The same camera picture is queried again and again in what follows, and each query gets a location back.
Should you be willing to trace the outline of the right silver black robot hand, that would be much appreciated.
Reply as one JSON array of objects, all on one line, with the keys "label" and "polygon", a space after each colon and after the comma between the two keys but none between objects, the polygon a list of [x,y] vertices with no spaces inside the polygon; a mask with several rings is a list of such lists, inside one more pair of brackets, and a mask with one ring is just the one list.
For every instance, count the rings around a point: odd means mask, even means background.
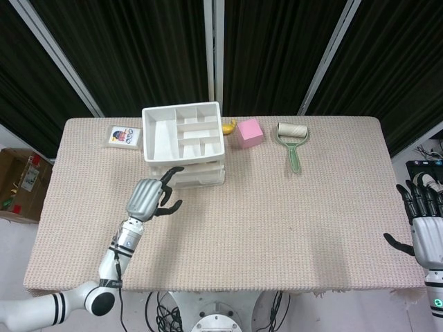
[{"label": "right silver black robot hand", "polygon": [[442,269],[442,184],[420,173],[405,185],[397,184],[404,203],[412,243],[406,244],[385,233],[384,239],[395,250],[414,257],[427,270]]}]

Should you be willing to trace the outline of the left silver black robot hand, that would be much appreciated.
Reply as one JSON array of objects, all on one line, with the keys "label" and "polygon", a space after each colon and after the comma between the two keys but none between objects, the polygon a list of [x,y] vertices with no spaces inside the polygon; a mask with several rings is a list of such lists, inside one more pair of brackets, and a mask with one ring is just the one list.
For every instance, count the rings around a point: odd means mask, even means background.
[{"label": "left silver black robot hand", "polygon": [[161,179],[140,180],[126,207],[129,217],[144,223],[154,216],[174,214],[181,207],[183,201],[178,200],[172,207],[164,207],[172,195],[172,188],[168,186],[168,183],[176,173],[183,170],[184,167],[172,167]]}]

